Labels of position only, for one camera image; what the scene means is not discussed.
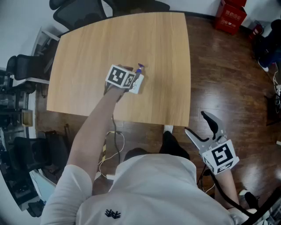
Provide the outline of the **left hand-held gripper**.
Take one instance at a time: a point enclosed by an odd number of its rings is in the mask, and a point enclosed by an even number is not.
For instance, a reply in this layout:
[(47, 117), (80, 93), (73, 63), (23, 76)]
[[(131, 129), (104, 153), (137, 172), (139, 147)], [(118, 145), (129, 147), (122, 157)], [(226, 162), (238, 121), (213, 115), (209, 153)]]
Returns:
[(117, 98), (117, 102), (121, 99), (124, 93), (128, 92), (135, 79), (137, 80), (140, 73), (134, 73), (132, 67), (124, 67), (122, 65), (112, 65), (105, 79), (104, 95), (112, 88), (122, 90), (122, 93)]

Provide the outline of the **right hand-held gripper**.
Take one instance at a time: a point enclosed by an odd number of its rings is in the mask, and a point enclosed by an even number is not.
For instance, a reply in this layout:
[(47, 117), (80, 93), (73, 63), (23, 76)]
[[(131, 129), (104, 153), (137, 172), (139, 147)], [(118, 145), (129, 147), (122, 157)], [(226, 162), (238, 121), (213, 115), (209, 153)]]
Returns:
[(210, 145), (210, 138), (202, 139), (190, 128), (185, 127), (186, 135), (197, 149), (203, 152), (200, 155), (214, 175), (220, 174), (227, 169), (230, 170), (239, 162), (239, 157), (236, 156), (232, 141), (225, 138), (227, 134), (223, 122), (206, 111), (201, 111), (201, 115), (213, 132), (212, 140), (220, 138)]

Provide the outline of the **white bottle with blue cap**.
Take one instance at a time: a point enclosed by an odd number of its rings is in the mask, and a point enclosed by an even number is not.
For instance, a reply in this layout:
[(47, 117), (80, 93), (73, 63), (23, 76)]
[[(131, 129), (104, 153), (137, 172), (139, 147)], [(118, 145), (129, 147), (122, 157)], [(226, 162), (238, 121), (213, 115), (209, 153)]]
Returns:
[(140, 73), (139, 78), (136, 80), (135, 77), (133, 79), (133, 83), (131, 84), (131, 87), (129, 89), (129, 92), (133, 94), (138, 94), (141, 83), (144, 79), (144, 76), (142, 75), (142, 70), (144, 69), (144, 65), (138, 63), (139, 68), (136, 70), (136, 73)]

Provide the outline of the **person's left forearm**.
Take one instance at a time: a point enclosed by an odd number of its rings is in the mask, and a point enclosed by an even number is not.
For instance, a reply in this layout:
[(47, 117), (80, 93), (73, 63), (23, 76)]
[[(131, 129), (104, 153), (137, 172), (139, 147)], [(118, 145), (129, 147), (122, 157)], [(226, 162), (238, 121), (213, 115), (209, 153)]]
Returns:
[(123, 93), (123, 89), (111, 87), (88, 116), (72, 143), (67, 164), (83, 169), (91, 181), (95, 179), (115, 105)]

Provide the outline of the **person's right forearm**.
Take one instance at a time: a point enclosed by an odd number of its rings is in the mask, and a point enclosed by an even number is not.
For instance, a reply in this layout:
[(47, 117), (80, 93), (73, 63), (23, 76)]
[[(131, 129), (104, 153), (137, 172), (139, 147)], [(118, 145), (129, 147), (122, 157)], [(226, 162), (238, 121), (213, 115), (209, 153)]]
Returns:
[[(218, 181), (218, 184), (220, 185), (222, 191), (235, 203), (239, 204), (238, 200), (238, 194), (236, 191), (236, 187), (234, 184), (232, 172), (230, 169), (227, 169), (217, 175), (215, 175), (215, 178)], [(220, 194), (217, 187), (215, 187), (215, 200), (219, 202), (224, 208), (231, 209), (233, 206), (229, 204)]]

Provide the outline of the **person's black trousers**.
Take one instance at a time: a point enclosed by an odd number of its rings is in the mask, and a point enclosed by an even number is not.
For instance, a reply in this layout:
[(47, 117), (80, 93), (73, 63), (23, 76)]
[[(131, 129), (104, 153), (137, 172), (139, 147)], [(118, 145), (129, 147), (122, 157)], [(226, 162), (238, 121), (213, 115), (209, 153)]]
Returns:
[[(134, 148), (130, 150), (124, 157), (123, 161), (126, 161), (135, 156), (147, 155), (151, 152), (147, 152), (142, 148)], [(160, 148), (159, 154), (169, 154), (173, 156), (183, 157), (190, 160), (190, 156), (185, 149), (183, 149), (176, 138), (172, 135), (171, 132), (165, 131), (162, 136), (162, 146)]]

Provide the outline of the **person's white shirt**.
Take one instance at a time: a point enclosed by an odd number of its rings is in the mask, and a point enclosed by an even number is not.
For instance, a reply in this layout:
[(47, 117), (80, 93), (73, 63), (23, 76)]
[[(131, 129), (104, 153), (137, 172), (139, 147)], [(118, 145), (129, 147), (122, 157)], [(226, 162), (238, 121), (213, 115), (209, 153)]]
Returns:
[(67, 165), (47, 201), (41, 225), (240, 225), (196, 185), (195, 165), (182, 157), (147, 154), (121, 163), (109, 192), (92, 194), (88, 173)]

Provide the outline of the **yellow black striped strip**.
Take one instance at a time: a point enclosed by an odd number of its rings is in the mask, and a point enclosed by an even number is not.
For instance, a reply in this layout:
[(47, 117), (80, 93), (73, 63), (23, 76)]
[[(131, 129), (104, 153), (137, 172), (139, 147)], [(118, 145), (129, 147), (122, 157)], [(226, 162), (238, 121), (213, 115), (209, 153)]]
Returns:
[(105, 161), (105, 158), (106, 158), (106, 143), (107, 143), (107, 135), (108, 135), (109, 133), (107, 133), (106, 134), (106, 137), (105, 137), (105, 140), (104, 140), (104, 145), (103, 145), (103, 149), (102, 149), (102, 158), (101, 158), (101, 162), (99, 163), (99, 164), (101, 164), (102, 162), (104, 162)]

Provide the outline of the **black mesh office chair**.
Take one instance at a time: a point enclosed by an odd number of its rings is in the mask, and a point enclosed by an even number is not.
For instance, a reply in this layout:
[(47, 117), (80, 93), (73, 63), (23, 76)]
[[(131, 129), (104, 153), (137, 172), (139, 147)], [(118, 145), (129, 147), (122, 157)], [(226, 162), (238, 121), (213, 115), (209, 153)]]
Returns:
[(66, 166), (69, 152), (67, 136), (48, 131), (43, 138), (16, 137), (9, 156), (16, 171), (46, 169), (57, 177)]
[(43, 56), (27, 56), (19, 54), (12, 56), (7, 62), (6, 74), (16, 80), (35, 78), (50, 79), (50, 70), (54, 59), (46, 60)]
[(66, 0), (53, 14), (56, 22), (73, 31), (83, 26), (107, 19), (102, 1), (113, 11), (117, 6), (113, 0)]

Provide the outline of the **red cardboard box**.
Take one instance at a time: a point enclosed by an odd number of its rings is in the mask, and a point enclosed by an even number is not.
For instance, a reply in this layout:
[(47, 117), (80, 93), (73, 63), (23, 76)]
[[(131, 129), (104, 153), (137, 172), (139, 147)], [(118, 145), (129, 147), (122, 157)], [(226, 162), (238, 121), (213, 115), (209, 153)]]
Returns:
[(240, 28), (247, 14), (244, 10), (247, 0), (220, 0), (214, 27), (231, 35)]

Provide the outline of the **small wooden box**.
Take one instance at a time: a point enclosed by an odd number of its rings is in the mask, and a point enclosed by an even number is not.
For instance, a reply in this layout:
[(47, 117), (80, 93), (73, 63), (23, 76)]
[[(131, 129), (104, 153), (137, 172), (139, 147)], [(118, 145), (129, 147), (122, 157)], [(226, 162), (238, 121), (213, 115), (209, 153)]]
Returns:
[(33, 111), (29, 109), (22, 110), (22, 125), (24, 127), (33, 126)]

